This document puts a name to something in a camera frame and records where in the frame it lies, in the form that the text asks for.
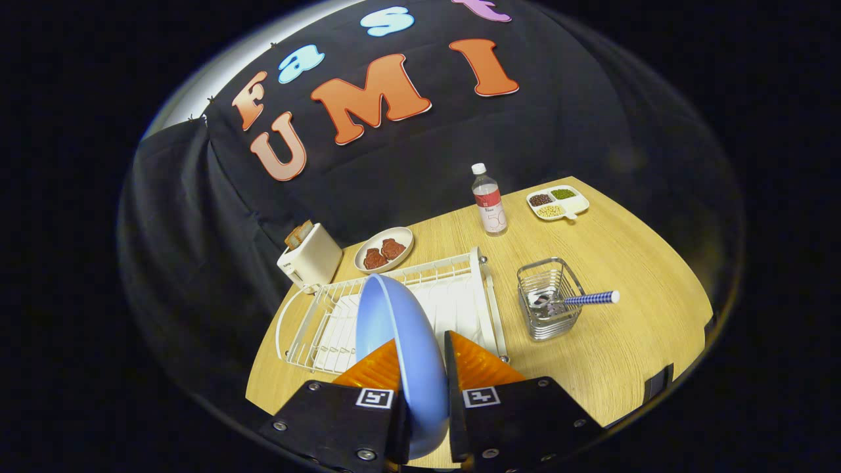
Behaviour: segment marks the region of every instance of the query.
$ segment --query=meat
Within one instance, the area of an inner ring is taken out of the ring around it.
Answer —
[[[393,238],[386,238],[383,240],[383,256],[387,259],[395,259],[405,251],[406,247],[397,243]]]
[[[376,269],[388,262],[388,259],[379,254],[379,250],[377,248],[369,249],[368,253],[365,254],[365,261],[363,261],[365,269]]]

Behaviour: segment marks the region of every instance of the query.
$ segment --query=purple letter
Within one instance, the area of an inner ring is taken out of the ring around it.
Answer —
[[[491,7],[496,6],[492,2],[485,2],[485,0],[452,0],[452,2],[463,3],[465,7],[470,8],[470,11],[490,21],[501,21],[503,23],[511,21],[510,16],[491,10]]]

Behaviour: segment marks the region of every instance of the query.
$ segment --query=bread slice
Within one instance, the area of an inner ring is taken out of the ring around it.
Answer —
[[[289,236],[287,236],[283,242],[286,243],[286,246],[288,246],[290,250],[294,250],[295,248],[301,246],[301,243],[304,242],[304,239],[312,230],[313,222],[306,221],[301,225],[296,226],[295,229],[292,230],[292,233],[289,233]]]

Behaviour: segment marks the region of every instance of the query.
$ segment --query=white plate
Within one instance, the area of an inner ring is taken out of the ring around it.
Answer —
[[[393,238],[397,243],[406,247],[405,250],[395,259],[392,259],[388,263],[380,266],[379,268],[374,269],[365,269],[365,255],[368,253],[368,249],[370,248],[377,248],[378,250],[383,249],[383,240],[386,238]],[[382,273],[385,271],[389,271],[390,269],[394,269],[397,267],[398,264],[402,263],[407,256],[409,256],[409,252],[412,251],[412,247],[415,245],[415,237],[412,235],[412,230],[404,226],[396,226],[394,228],[389,228],[388,230],[383,230],[378,234],[372,236],[357,252],[357,256],[353,259],[353,264],[356,265],[357,269],[362,271],[365,274],[373,274],[373,273]]]
[[[552,195],[552,191],[557,189],[568,189],[571,190],[575,195],[573,197],[558,200],[555,199],[554,195]],[[548,195],[551,202],[549,202],[548,204],[539,205],[537,207],[532,207],[532,203],[529,202],[529,199],[538,194]],[[526,196],[526,205],[528,205],[529,209],[532,209],[532,212],[534,212],[534,215],[537,215],[537,218],[543,219],[545,221],[554,221],[557,219],[562,219],[564,217],[567,217],[570,220],[575,220],[577,218],[576,214],[580,214],[581,212],[587,210],[590,207],[590,201],[587,200],[586,197],[581,195],[581,193],[576,188],[568,185],[560,185],[532,192],[531,194]],[[563,207],[564,210],[566,210],[566,214],[554,217],[543,217],[537,213],[538,209],[548,207],[551,205],[560,205],[561,207]]]

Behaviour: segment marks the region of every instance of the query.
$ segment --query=blue letter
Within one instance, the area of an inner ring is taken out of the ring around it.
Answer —
[[[286,59],[280,63],[280,76],[278,82],[281,84],[289,83],[295,80],[301,72],[308,71],[321,63],[324,59],[324,53],[319,53],[315,45],[307,45],[286,56]]]
[[[386,8],[365,15],[359,24],[370,28],[368,34],[371,36],[385,36],[409,28],[415,22],[415,17],[407,14],[408,12],[409,10],[403,7]]]

